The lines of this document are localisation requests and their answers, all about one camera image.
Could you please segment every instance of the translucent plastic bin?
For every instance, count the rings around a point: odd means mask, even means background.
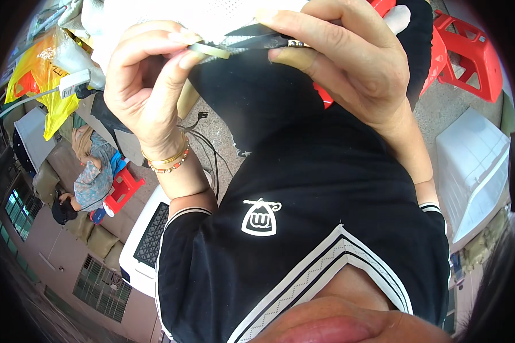
[[[508,179],[509,139],[469,108],[437,136],[439,193],[453,226],[466,236],[494,209]]]

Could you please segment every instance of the orange plastic bag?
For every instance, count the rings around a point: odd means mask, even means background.
[[[69,74],[55,66],[51,60],[38,56],[45,49],[54,49],[54,45],[54,36],[48,35],[25,51],[7,84],[6,103],[25,94],[31,97],[53,89],[59,86],[59,80],[63,76]],[[44,139],[46,141],[53,137],[55,131],[61,127],[69,114],[78,109],[78,102],[80,101],[76,94],[61,99],[59,92],[46,94],[36,98],[36,100],[48,108],[44,128]]]

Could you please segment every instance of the scissors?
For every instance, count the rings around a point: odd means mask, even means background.
[[[245,49],[274,49],[282,47],[310,48],[309,45],[286,36],[275,30],[269,29],[263,24],[253,24],[241,27],[225,36],[252,36],[252,38],[228,45],[230,48]]]

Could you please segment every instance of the person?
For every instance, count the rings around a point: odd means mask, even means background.
[[[102,206],[114,179],[111,160],[118,153],[88,124],[73,129],[71,143],[85,167],[74,182],[74,194],[62,193],[55,199],[52,214],[60,224],[75,219],[79,211],[92,212]]]
[[[405,4],[411,22],[399,38],[366,0],[261,10],[262,24],[313,49],[246,51],[196,67],[204,56],[185,48],[199,37],[179,24],[124,33],[104,99],[172,199],[155,268],[169,338],[451,341],[438,327],[450,275],[445,220],[412,115],[427,50],[431,58],[431,7]],[[163,56],[159,72],[150,67]],[[224,74],[237,63],[240,74]],[[217,69],[225,78],[212,81]],[[260,76],[248,79],[250,69]],[[251,152],[219,207],[176,127],[187,77]],[[335,101],[327,110],[313,81]]]

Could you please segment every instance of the floral shirt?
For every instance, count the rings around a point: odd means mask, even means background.
[[[116,149],[96,132],[92,134],[91,140],[91,154],[101,160],[101,170],[92,161],[88,161],[75,181],[76,201],[83,211],[88,212],[100,208],[111,189],[113,176],[110,161],[116,153]]]

